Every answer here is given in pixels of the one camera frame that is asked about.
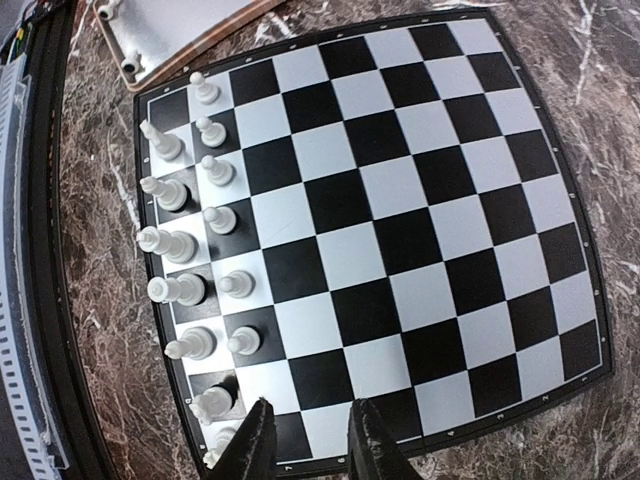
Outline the white king chess piece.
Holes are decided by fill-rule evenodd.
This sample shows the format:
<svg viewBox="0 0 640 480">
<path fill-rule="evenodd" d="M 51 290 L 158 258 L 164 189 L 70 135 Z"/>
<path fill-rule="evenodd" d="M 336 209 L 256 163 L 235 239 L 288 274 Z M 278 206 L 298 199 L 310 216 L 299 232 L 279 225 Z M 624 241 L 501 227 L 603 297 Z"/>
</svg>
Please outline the white king chess piece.
<svg viewBox="0 0 640 480">
<path fill-rule="evenodd" d="M 178 302 L 194 306 L 205 297 L 205 283 L 197 275 L 185 273 L 177 278 L 152 278 L 147 285 L 150 299 L 156 303 Z"/>
</svg>

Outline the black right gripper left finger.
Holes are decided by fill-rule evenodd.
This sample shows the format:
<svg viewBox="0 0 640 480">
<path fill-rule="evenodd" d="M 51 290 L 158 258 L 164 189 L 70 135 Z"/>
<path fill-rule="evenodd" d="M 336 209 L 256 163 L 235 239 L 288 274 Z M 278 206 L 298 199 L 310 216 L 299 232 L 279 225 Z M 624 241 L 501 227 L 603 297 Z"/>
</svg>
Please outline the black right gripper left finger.
<svg viewBox="0 0 640 480">
<path fill-rule="evenodd" d="M 259 398 L 206 480 L 275 479 L 277 435 L 272 405 Z"/>
</svg>

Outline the metal tray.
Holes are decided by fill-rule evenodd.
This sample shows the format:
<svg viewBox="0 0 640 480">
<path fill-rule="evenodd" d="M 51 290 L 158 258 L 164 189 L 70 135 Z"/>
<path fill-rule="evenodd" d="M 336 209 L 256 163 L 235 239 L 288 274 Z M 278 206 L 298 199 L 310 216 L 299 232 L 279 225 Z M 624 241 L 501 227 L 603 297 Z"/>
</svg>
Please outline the metal tray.
<svg viewBox="0 0 640 480">
<path fill-rule="evenodd" d="M 229 35 L 282 4 L 258 1 L 121 1 L 110 21 L 93 12 L 127 89 L 139 92 L 164 81 Z M 141 69 L 127 75 L 121 62 L 137 50 Z"/>
</svg>

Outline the white rook chess piece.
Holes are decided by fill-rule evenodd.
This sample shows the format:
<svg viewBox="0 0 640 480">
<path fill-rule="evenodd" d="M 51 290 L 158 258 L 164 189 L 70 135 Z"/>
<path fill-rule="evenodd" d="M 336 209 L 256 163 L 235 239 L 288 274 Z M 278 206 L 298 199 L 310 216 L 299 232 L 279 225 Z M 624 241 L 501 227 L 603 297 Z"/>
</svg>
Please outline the white rook chess piece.
<svg viewBox="0 0 640 480">
<path fill-rule="evenodd" d="M 171 133 L 163 133 L 148 120 L 143 120 L 139 128 L 160 158 L 166 161 L 175 160 L 182 151 L 179 137 Z"/>
<path fill-rule="evenodd" d="M 214 468 L 235 436 L 239 426 L 240 423 L 238 421 L 232 421 L 215 422 L 204 428 L 203 436 L 207 450 L 203 454 L 203 462 L 208 469 L 212 470 Z"/>
</svg>

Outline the white pawn chess piece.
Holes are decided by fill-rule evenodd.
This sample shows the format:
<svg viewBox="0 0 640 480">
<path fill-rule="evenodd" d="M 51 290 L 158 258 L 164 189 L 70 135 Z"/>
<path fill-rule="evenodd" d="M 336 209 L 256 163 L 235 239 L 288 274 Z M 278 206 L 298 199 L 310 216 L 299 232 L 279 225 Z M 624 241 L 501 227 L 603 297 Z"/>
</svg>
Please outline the white pawn chess piece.
<svg viewBox="0 0 640 480">
<path fill-rule="evenodd" d="M 216 186 L 229 184 L 235 175 L 232 164 L 225 160 L 218 160 L 212 155 L 205 155 L 201 160 L 201 166 L 208 180 Z"/>
<path fill-rule="evenodd" d="M 232 298 L 245 298 L 249 296 L 254 286 L 254 277 L 245 270 L 229 272 L 217 282 L 218 290 Z"/>
<path fill-rule="evenodd" d="M 196 100 L 201 104 L 212 104 L 220 96 L 220 87 L 215 83 L 210 83 L 200 72 L 194 72 L 190 75 L 190 83 L 195 90 Z"/>
<path fill-rule="evenodd" d="M 222 123 L 201 117 L 196 120 L 195 125 L 200 132 L 202 143 L 208 147 L 217 148 L 226 140 L 227 130 Z"/>
<path fill-rule="evenodd" d="M 237 328 L 227 341 L 227 348 L 231 353 L 245 356 L 256 353 L 260 345 L 260 334 L 251 326 Z"/>
<path fill-rule="evenodd" d="M 236 213 L 227 206 L 207 207 L 202 213 L 210 229 L 218 235 L 231 233 L 237 224 Z"/>
</svg>

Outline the black grey chessboard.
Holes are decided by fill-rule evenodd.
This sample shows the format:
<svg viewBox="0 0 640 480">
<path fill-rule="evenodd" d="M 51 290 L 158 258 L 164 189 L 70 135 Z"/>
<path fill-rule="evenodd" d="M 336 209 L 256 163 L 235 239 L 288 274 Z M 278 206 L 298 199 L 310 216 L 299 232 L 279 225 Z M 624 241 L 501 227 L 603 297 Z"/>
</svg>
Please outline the black grey chessboard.
<svg viewBox="0 0 640 480">
<path fill-rule="evenodd" d="M 138 195 L 140 222 L 197 241 L 185 264 L 146 255 L 149 277 L 191 273 L 194 306 L 153 307 L 160 339 L 211 330 L 214 353 L 166 359 L 199 475 L 203 425 L 188 405 L 213 386 L 233 408 L 273 407 L 276 473 L 347 466 L 349 410 L 372 401 L 407 453 L 480 437 L 610 376 L 611 327 L 576 182 L 528 72 L 486 8 L 370 21 L 216 62 L 220 87 L 198 102 L 189 76 L 134 99 L 182 142 L 172 161 L 135 137 L 138 178 L 174 179 L 178 211 Z M 195 122 L 222 123 L 204 145 Z M 233 165 L 212 184 L 205 155 Z M 215 234 L 207 207 L 230 207 Z M 245 270 L 252 293 L 220 278 Z M 261 337 L 233 354 L 241 326 Z"/>
</svg>

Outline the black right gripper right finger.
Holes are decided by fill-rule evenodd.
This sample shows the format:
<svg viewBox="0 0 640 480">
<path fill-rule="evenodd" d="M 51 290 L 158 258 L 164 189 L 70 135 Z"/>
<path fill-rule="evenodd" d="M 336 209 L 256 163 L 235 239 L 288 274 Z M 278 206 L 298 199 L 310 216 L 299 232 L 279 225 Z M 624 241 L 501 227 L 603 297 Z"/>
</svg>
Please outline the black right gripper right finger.
<svg viewBox="0 0 640 480">
<path fill-rule="evenodd" d="M 369 399 L 352 403 L 347 464 L 349 479 L 422 479 L 399 450 Z"/>
</svg>

